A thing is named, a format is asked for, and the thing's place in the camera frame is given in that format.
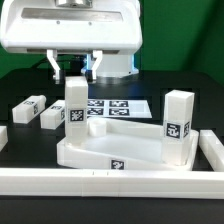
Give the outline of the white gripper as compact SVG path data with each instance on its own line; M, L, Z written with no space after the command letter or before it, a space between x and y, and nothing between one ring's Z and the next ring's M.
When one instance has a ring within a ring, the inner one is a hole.
M137 0L93 0L90 8L57 0L5 0L0 42L10 53L46 53L60 80L60 54L91 54L90 80L106 54L132 55L141 47Z

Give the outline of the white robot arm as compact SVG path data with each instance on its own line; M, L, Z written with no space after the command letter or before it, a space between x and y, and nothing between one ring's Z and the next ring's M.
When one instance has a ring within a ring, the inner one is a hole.
M96 81L138 72L139 0L4 0L0 43L10 53L44 54L56 79L60 55L85 55L82 73Z

